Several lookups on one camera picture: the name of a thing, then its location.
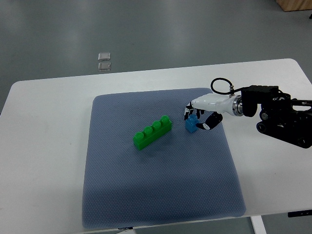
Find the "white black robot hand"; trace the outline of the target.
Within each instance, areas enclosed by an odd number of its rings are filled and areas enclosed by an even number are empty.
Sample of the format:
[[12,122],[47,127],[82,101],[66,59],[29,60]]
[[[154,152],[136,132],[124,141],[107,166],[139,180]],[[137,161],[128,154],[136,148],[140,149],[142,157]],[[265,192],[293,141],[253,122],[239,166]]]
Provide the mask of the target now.
[[212,112],[205,122],[197,123],[196,127],[202,130],[211,130],[223,120],[223,113],[231,116],[243,116],[241,95],[219,95],[206,94],[193,99],[185,107],[184,120],[195,111],[196,118],[199,119],[205,111]]

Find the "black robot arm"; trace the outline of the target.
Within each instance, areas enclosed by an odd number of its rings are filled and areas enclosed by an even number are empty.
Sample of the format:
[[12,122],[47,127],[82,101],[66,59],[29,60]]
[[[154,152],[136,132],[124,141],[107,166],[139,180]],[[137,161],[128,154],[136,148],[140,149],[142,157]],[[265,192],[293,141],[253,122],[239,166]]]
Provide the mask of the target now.
[[[291,98],[278,86],[252,85],[241,90],[242,113],[256,114],[261,105],[257,130],[267,136],[307,149],[312,146],[312,101]],[[294,106],[310,107],[295,110]]]

